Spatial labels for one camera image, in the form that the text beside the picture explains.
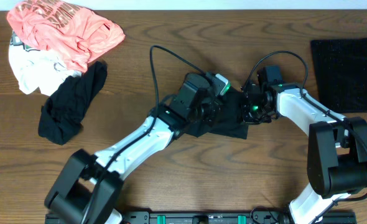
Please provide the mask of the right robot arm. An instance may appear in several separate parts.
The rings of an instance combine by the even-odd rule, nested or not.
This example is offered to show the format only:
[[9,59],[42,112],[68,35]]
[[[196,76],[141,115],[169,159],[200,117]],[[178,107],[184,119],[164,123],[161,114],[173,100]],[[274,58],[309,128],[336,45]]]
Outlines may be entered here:
[[248,124],[290,119],[308,137],[308,185],[280,223],[318,223],[340,202],[367,198],[367,122],[335,113],[296,83],[246,83],[243,119]]

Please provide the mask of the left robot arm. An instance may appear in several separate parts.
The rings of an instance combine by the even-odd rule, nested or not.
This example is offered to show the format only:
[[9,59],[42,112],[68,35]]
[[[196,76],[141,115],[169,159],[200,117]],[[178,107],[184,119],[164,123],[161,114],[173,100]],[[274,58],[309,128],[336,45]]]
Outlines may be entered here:
[[93,155],[72,154],[45,198],[64,223],[121,223],[114,205],[125,178],[196,122],[213,125],[230,82],[220,74],[188,73],[169,105],[158,105],[130,135]]

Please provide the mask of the black t-shirt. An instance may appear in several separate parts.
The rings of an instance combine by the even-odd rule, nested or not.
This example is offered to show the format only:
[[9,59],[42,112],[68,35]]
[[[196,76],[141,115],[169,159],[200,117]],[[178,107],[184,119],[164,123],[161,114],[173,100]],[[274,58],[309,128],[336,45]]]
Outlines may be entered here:
[[194,122],[189,126],[186,134],[199,138],[206,133],[228,136],[238,139],[246,139],[248,136],[248,125],[243,123],[241,113],[242,93],[230,88],[223,96],[219,120],[209,126],[204,121]]

